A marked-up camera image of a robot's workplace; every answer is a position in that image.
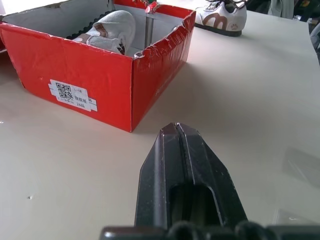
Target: cardboard box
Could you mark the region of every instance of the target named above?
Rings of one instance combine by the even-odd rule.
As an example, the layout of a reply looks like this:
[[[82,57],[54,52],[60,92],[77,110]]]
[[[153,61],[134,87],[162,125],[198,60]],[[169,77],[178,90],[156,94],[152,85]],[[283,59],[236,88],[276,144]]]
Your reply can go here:
[[[69,0],[2,16],[0,36],[32,94],[131,132],[187,60],[195,12],[132,0]],[[67,36],[112,10],[136,21],[128,55]]]

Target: white label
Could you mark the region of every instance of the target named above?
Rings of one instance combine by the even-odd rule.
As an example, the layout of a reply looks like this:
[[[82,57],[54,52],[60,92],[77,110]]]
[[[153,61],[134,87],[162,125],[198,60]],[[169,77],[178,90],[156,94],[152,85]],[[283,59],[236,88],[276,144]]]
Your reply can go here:
[[[65,104],[91,112],[98,111],[97,101],[88,97],[88,91],[82,87],[50,79],[50,92],[56,99]]]

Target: shoe sole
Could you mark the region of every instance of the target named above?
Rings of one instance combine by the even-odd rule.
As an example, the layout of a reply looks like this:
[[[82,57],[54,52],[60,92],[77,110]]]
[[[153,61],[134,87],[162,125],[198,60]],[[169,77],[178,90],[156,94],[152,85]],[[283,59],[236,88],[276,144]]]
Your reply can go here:
[[[208,30],[214,32],[216,34],[221,34],[229,37],[239,37],[242,34],[242,31],[226,31],[218,28],[214,28],[212,26],[201,25],[199,23],[194,24],[197,28]]]

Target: white sneaker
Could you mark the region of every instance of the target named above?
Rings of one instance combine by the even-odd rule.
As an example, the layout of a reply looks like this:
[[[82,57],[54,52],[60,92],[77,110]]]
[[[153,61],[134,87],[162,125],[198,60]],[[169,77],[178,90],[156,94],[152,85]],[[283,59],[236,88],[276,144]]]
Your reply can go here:
[[[100,49],[125,55],[136,33],[136,21],[130,12],[119,10],[109,13],[93,24],[86,33],[73,39]]]
[[[247,21],[245,0],[208,1],[206,6],[197,7],[195,26],[212,32],[238,37]]]

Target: table surface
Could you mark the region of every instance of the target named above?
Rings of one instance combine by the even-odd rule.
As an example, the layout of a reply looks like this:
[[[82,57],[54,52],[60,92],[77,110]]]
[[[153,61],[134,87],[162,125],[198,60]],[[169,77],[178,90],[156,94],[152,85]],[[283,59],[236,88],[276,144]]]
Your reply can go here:
[[[320,223],[319,76],[305,23],[248,12],[241,37],[194,29],[187,63],[128,133],[31,95],[0,55],[0,239],[132,225],[141,165],[170,122],[199,130],[250,220]]]

